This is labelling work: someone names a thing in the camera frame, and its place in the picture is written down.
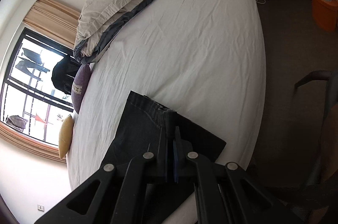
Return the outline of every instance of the window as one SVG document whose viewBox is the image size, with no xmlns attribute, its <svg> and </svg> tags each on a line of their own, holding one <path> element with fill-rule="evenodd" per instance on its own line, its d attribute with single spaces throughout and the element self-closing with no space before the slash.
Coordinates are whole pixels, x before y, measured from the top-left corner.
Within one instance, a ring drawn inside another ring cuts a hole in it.
<svg viewBox="0 0 338 224">
<path fill-rule="evenodd" d="M 13 50 L 1 89 L 1 121 L 17 132 L 58 145 L 59 130 L 73 112 L 71 96 L 52 82 L 55 65 L 72 50 L 24 29 Z"/>
</svg>

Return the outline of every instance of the electrical outlet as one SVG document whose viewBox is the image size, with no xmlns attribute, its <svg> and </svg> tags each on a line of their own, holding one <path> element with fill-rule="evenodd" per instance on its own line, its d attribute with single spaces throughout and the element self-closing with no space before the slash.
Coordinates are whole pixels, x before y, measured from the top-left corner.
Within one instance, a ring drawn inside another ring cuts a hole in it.
<svg viewBox="0 0 338 224">
<path fill-rule="evenodd" d="M 44 212 L 45 211 L 45 207 L 38 204 L 38 210 Z"/>
</svg>

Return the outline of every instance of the orange bin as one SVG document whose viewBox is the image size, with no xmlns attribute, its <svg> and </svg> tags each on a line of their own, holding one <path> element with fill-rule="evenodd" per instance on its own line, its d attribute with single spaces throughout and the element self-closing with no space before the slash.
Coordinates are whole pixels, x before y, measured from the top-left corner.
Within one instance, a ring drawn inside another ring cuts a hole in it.
<svg viewBox="0 0 338 224">
<path fill-rule="evenodd" d="M 326 31 L 335 31 L 338 15 L 338 1 L 312 0 L 312 16 L 317 25 Z"/>
</svg>

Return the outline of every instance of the yellow pillow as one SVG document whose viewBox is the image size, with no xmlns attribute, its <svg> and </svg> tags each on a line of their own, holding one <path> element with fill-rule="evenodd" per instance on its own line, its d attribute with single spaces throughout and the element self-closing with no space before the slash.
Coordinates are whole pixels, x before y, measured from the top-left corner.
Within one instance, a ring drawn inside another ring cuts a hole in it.
<svg viewBox="0 0 338 224">
<path fill-rule="evenodd" d="M 64 158 L 69 151 L 72 143 L 74 120 L 71 115 L 68 115 L 62 122 L 59 132 L 59 155 L 60 159 Z"/>
</svg>

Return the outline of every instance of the beige curtain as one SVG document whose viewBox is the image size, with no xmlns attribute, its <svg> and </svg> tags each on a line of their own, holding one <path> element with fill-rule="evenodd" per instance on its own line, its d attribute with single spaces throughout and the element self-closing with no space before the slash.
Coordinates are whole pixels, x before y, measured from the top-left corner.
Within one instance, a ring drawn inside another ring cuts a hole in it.
<svg viewBox="0 0 338 224">
<path fill-rule="evenodd" d="M 39 33 L 73 49 L 80 13 L 54 0 L 37 0 L 23 22 Z"/>
</svg>

